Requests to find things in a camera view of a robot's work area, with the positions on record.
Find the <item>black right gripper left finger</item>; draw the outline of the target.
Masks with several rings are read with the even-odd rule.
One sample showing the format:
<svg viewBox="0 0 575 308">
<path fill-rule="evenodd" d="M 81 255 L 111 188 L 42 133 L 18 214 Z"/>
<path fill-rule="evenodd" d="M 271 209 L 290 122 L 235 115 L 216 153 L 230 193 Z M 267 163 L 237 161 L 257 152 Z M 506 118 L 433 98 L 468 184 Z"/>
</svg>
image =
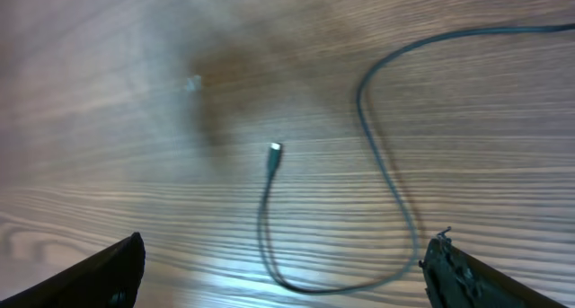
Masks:
<svg viewBox="0 0 575 308">
<path fill-rule="evenodd" d="M 138 232 L 36 286 L 1 301 L 1 308 L 133 308 L 145 272 Z"/>
</svg>

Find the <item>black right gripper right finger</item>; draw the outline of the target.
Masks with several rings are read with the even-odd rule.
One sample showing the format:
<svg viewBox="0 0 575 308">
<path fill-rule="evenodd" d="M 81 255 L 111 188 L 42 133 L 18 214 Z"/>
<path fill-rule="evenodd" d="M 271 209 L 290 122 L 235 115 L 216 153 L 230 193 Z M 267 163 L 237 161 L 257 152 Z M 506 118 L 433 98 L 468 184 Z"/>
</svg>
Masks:
<svg viewBox="0 0 575 308">
<path fill-rule="evenodd" d="M 433 308 L 567 308 L 459 250 L 446 233 L 419 262 Z"/>
</svg>

